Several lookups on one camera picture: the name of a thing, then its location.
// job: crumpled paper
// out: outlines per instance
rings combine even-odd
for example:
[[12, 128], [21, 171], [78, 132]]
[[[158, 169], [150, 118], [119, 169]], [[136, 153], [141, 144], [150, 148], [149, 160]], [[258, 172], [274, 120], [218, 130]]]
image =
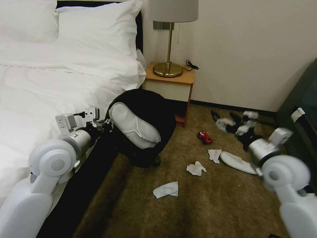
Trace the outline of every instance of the crumpled paper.
[[220, 164], [219, 162], [219, 156], [221, 154], [222, 150], [208, 150], [209, 159], [212, 160], [216, 164]]
[[186, 171], [190, 172], [192, 175], [201, 176], [201, 171], [207, 172], [206, 168], [204, 168], [201, 163], [198, 161], [195, 162], [195, 164], [190, 164], [187, 166]]
[[153, 194], [156, 198], [161, 198], [166, 195], [178, 197], [178, 182], [171, 182], [164, 184], [153, 190]]

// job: white bedsheet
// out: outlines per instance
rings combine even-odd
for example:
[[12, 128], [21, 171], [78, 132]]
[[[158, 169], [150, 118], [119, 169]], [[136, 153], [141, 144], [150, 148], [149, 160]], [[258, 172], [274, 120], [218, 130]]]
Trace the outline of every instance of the white bedsheet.
[[38, 43], [0, 45], [0, 206], [28, 176], [28, 156], [59, 136], [54, 117], [95, 106], [100, 118], [145, 79], [140, 62], [115, 52]]

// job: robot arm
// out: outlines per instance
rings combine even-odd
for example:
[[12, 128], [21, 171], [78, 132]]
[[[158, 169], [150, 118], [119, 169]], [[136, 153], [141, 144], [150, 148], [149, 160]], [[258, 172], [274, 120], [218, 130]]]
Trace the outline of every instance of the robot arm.
[[231, 114], [234, 121], [224, 120], [215, 112], [211, 114], [220, 129], [234, 133], [244, 150], [251, 153], [252, 167], [263, 179], [264, 186], [273, 191], [281, 202], [280, 214], [290, 236], [317, 237], [317, 197], [303, 191], [309, 184], [310, 171], [298, 158], [279, 155], [280, 146], [292, 132], [277, 128], [266, 141], [254, 134], [256, 113], [245, 112], [241, 121], [234, 114]]
[[76, 161], [105, 129], [103, 121], [97, 121], [98, 109], [87, 108], [80, 116], [87, 126], [76, 131], [73, 114], [56, 116], [60, 139], [46, 141], [31, 152], [31, 174], [16, 184], [0, 208], [0, 237], [36, 237], [53, 204], [56, 184], [72, 177]]

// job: lampshade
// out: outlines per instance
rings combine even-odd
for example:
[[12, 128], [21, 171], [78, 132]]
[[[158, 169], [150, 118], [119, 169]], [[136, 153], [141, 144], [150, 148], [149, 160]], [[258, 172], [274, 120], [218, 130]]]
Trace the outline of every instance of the lampshade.
[[198, 19], [198, 0], [149, 0], [148, 17], [162, 22], [189, 22]]

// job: wooden nightstand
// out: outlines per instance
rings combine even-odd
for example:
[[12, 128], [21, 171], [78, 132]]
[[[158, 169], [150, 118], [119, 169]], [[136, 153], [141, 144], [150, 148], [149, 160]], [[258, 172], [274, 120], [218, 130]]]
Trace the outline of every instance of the wooden nightstand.
[[156, 63], [151, 62], [145, 70], [147, 76], [143, 83], [143, 88], [159, 93], [166, 99], [170, 99], [173, 109], [175, 110], [176, 121], [185, 127], [194, 84], [195, 70], [183, 70], [183, 74], [178, 77], [163, 78], [153, 73], [154, 64]]

